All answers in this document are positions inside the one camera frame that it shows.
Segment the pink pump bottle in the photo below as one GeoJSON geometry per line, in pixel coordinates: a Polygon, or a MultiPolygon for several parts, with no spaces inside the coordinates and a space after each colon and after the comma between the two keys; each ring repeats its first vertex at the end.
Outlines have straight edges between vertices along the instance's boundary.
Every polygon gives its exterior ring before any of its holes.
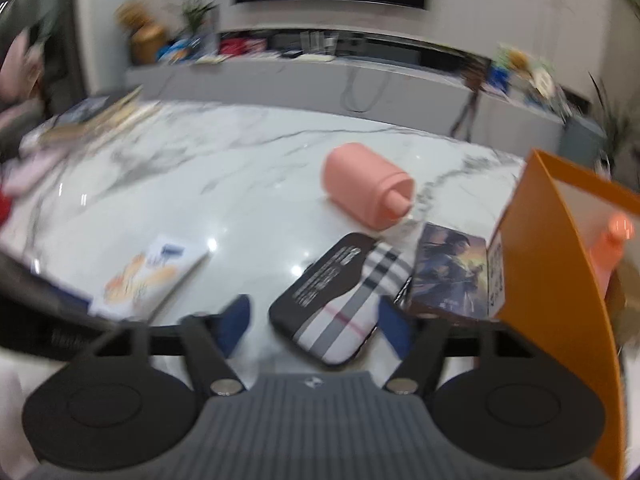
{"type": "Polygon", "coordinates": [[[634,238],[634,224],[622,212],[608,219],[606,228],[589,249],[600,296],[605,297],[611,276],[622,261],[626,244],[634,238]]]}

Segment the floor plant by bin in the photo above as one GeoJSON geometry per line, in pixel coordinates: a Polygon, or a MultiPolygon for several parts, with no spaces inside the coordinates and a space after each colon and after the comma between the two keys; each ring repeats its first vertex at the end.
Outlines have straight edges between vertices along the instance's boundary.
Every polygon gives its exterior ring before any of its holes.
{"type": "Polygon", "coordinates": [[[608,90],[602,78],[589,78],[596,92],[596,109],[593,117],[605,134],[601,162],[610,177],[614,176],[616,156],[620,149],[639,135],[639,89],[631,92],[624,102],[617,102],[608,96],[608,90]]]}

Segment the white hand cream tube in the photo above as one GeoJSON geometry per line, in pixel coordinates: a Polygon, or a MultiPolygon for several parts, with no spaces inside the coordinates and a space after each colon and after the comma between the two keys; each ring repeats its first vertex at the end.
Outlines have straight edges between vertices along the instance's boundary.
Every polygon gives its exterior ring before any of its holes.
{"type": "Polygon", "coordinates": [[[208,247],[159,235],[133,256],[91,300],[88,313],[111,321],[149,321],[209,254],[208,247]]]}

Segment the red mug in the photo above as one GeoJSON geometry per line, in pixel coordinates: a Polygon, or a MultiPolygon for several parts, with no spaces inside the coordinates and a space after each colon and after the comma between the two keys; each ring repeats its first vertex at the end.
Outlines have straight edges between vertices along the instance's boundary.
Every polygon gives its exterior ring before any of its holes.
{"type": "Polygon", "coordinates": [[[10,218],[13,200],[11,196],[0,194],[0,226],[3,226],[10,218]]]}

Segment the dark illustrated card box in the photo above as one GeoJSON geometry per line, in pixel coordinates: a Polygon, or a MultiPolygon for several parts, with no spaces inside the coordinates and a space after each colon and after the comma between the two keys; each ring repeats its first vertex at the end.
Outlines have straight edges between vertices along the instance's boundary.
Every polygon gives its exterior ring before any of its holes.
{"type": "Polygon", "coordinates": [[[416,245],[407,311],[421,318],[488,318],[486,240],[425,223],[416,245]]]}

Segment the snack bags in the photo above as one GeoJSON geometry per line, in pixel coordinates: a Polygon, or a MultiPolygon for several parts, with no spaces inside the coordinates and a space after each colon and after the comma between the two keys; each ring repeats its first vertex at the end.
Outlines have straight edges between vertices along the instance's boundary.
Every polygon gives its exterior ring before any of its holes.
{"type": "Polygon", "coordinates": [[[161,47],[157,52],[158,64],[177,64],[192,60],[201,49],[201,39],[198,37],[182,38],[173,44],[161,47]]]}

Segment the orange storage box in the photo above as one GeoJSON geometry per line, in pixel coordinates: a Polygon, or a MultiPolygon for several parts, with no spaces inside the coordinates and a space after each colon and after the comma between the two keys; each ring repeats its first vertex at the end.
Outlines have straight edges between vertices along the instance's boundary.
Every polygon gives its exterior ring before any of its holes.
{"type": "Polygon", "coordinates": [[[533,150],[494,233],[504,275],[498,318],[597,393],[605,424],[592,459],[613,479],[625,472],[625,389],[588,250],[617,211],[637,221],[638,194],[533,150]]]}

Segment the stack of books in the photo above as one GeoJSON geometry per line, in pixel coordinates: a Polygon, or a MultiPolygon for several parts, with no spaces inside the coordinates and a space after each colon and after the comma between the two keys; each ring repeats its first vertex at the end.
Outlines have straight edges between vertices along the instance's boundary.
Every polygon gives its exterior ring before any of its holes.
{"type": "Polygon", "coordinates": [[[52,125],[37,136],[40,146],[62,144],[113,128],[140,110],[142,86],[90,96],[53,118],[52,125]]]}

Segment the grey trash bin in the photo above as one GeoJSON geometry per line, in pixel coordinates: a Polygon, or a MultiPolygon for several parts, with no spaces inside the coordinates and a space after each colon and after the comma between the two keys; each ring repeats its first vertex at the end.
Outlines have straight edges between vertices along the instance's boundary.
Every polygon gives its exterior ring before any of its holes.
{"type": "Polygon", "coordinates": [[[574,164],[592,169],[605,146],[604,130],[591,118],[573,115],[567,119],[558,153],[574,164]]]}

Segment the gold vase with dried flowers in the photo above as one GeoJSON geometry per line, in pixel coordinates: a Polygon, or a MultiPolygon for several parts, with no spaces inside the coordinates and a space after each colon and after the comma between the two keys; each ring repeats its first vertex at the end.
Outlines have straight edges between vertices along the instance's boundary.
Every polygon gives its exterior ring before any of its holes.
{"type": "Polygon", "coordinates": [[[141,1],[129,0],[115,11],[119,27],[126,32],[131,63],[150,65],[157,61],[158,52],[167,44],[167,32],[154,21],[141,1]]]}

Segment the black plaid pouch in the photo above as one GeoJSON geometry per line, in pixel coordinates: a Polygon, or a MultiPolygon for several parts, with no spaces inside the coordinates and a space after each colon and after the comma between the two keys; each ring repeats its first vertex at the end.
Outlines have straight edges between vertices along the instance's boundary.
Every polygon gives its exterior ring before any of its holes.
{"type": "Polygon", "coordinates": [[[342,367],[378,325],[378,303],[394,300],[412,262],[367,234],[349,233],[312,264],[270,306],[273,329],[326,367],[342,367]]]}

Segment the pink flat case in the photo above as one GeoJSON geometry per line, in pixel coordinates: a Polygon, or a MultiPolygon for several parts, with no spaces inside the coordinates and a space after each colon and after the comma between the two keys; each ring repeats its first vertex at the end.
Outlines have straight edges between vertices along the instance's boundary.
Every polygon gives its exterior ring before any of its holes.
{"type": "Polygon", "coordinates": [[[36,184],[65,157],[62,151],[42,151],[10,163],[2,180],[2,192],[7,196],[20,197],[36,184]]]}

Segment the green potted plant left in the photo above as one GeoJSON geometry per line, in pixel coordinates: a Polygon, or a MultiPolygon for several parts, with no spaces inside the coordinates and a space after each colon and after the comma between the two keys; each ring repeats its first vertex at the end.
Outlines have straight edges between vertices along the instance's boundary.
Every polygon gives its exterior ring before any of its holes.
{"type": "Polygon", "coordinates": [[[198,36],[204,26],[207,14],[216,8],[214,0],[183,0],[180,6],[182,26],[177,30],[177,38],[198,36]]]}

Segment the teddy bear picture items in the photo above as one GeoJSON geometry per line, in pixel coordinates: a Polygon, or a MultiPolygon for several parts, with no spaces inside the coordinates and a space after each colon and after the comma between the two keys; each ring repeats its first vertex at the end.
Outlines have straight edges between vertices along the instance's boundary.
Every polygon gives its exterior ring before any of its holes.
{"type": "Polygon", "coordinates": [[[554,76],[554,68],[544,58],[537,58],[510,44],[498,44],[486,86],[509,100],[549,110],[566,102],[565,92],[554,76]]]}

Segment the pink cylindrical dispenser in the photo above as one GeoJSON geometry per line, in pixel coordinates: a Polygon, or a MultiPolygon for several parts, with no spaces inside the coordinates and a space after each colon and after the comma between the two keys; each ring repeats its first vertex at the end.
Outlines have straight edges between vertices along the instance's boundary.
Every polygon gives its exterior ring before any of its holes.
{"type": "Polygon", "coordinates": [[[321,183],[332,202],[373,231],[394,226],[412,206],[413,178],[360,143],[334,148],[324,161],[321,183]]]}

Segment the brown cardboard cube box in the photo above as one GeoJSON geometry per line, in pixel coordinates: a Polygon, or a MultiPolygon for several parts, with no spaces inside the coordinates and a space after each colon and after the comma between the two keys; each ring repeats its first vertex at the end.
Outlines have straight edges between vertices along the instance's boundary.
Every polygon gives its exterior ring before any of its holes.
{"type": "Polygon", "coordinates": [[[605,297],[616,342],[621,346],[639,345],[639,272],[623,262],[612,274],[605,297]]]}

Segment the red box on shelf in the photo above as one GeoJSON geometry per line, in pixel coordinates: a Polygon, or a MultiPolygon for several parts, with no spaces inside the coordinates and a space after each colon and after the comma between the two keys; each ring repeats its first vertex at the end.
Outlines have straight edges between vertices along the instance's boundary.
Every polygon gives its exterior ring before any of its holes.
{"type": "Polygon", "coordinates": [[[219,53],[227,56],[253,55],[266,52],[268,41],[264,38],[224,38],[221,40],[219,53]]]}

